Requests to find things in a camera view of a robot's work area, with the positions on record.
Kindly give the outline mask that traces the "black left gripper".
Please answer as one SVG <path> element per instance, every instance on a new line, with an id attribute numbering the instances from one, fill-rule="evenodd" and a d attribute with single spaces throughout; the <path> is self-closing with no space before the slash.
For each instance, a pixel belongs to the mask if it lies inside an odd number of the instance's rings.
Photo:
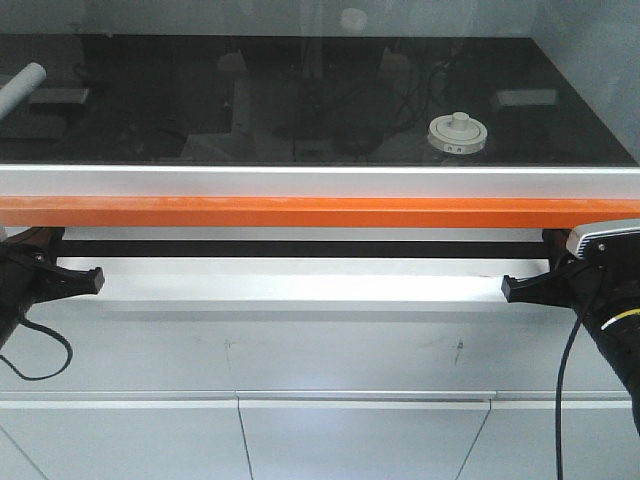
<path id="1" fill-rule="evenodd" d="M 100 292 L 104 285 L 100 267 L 69 270 L 34 258 L 57 258 L 64 233 L 64 227 L 32 227 L 4 241 L 17 254 L 1 258 L 2 307 L 26 311 L 36 303 Z"/>

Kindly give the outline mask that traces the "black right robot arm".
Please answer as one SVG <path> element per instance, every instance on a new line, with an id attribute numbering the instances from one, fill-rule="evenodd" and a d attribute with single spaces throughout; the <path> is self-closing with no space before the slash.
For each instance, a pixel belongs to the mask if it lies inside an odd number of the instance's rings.
<path id="1" fill-rule="evenodd" d="M 509 303 L 569 308 L 577 321 L 565 346 L 555 395 L 555 430 L 561 433 L 561 390 L 569 351 L 583 326 L 632 401 L 639 422 L 639 220 L 583 224 L 570 231 L 547 229 L 547 273 L 505 276 L 501 290 Z"/>

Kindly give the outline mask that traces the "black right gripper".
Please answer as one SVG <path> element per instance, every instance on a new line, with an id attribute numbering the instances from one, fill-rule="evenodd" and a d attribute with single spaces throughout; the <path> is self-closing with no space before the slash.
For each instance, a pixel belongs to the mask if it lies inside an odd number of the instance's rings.
<path id="1" fill-rule="evenodd" d="M 543 229 L 542 241 L 549 260 L 572 259 L 567 249 L 570 229 Z M 600 269 L 575 260 L 535 277 L 504 276 L 501 291 L 508 303 L 528 303 L 568 308 L 582 313 L 598 291 Z"/>

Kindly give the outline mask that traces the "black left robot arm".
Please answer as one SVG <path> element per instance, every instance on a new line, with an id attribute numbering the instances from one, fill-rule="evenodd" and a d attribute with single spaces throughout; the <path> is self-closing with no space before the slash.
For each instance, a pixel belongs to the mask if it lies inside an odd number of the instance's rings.
<path id="1" fill-rule="evenodd" d="M 32 305 L 97 294 L 101 268 L 69 270 L 57 265 L 62 227 L 33 227 L 1 242 L 1 342 L 12 335 Z"/>

